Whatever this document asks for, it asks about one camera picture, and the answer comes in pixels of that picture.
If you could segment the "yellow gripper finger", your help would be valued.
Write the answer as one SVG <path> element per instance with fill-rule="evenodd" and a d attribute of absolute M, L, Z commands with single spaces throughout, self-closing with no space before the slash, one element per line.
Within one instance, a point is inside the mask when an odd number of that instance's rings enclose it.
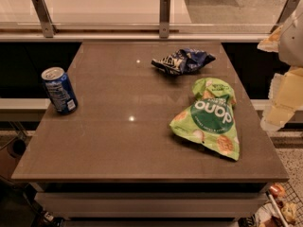
<path fill-rule="evenodd" d="M 281 34 L 282 26 L 275 29 L 272 34 L 258 43 L 257 49 L 265 52 L 278 52 L 279 38 Z"/>
<path fill-rule="evenodd" d="M 278 131 L 303 106 L 303 68 L 291 67 L 284 75 L 274 74 L 268 97 L 270 104 L 260 125 L 265 131 Z"/>

